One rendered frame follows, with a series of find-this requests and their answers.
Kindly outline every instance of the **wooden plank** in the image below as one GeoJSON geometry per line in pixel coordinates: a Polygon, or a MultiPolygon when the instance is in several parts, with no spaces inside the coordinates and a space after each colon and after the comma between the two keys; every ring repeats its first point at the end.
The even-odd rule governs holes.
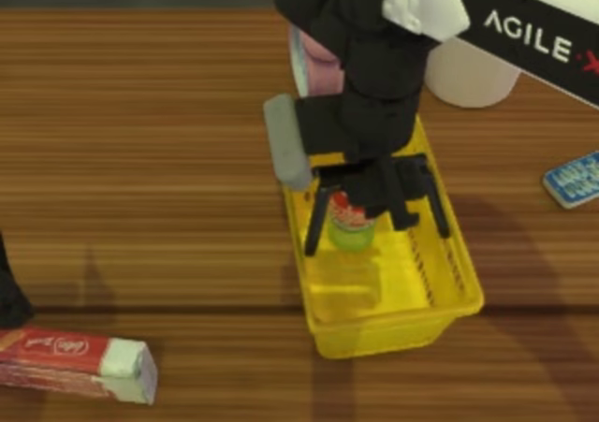
{"type": "Polygon", "coordinates": [[[300,315],[45,316],[48,327],[146,338],[153,408],[3,389],[2,420],[592,422],[596,316],[475,317],[433,346],[353,361],[318,357],[300,315]]]}
{"type": "MultiPolygon", "coordinates": [[[[261,103],[292,91],[269,11],[0,13],[0,222],[39,306],[300,303],[261,103]]],[[[595,110],[523,78],[493,109],[422,114],[489,305],[590,305],[599,206],[545,170],[595,110]]]]}

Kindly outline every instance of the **blue packet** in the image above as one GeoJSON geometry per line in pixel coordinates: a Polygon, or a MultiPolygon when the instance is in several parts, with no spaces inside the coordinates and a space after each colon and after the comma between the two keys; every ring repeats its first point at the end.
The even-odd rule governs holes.
{"type": "Polygon", "coordinates": [[[552,169],[543,184],[568,210],[599,197],[599,151],[552,169]]]}

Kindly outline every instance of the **white cup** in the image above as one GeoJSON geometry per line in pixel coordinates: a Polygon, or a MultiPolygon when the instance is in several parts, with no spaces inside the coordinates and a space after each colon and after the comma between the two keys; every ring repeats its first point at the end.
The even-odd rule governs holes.
{"type": "Polygon", "coordinates": [[[451,38],[431,52],[425,83],[448,104],[480,109],[506,99],[519,75],[515,66],[451,38]]]}

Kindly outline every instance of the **red and white box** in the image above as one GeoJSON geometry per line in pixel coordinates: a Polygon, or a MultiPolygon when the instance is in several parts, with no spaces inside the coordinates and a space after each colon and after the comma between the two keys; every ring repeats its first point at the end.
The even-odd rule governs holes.
{"type": "Polygon", "coordinates": [[[145,342],[0,330],[0,385],[152,405],[158,372],[145,342]]]}

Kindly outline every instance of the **yellow bin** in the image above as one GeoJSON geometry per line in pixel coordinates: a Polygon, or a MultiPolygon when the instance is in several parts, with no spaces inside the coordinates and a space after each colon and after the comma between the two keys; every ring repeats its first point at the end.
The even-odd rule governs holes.
{"type": "MultiPolygon", "coordinates": [[[[308,326],[320,355],[361,357],[429,344],[456,318],[478,313],[483,293],[431,148],[417,121],[412,141],[398,154],[426,153],[439,188],[451,237],[439,237],[426,198],[410,202],[420,224],[395,232],[379,218],[373,245],[362,252],[336,249],[325,226],[318,252],[303,254],[314,191],[285,189],[285,204],[308,326]]],[[[313,166],[340,164],[340,154],[316,156],[313,166]]]]}

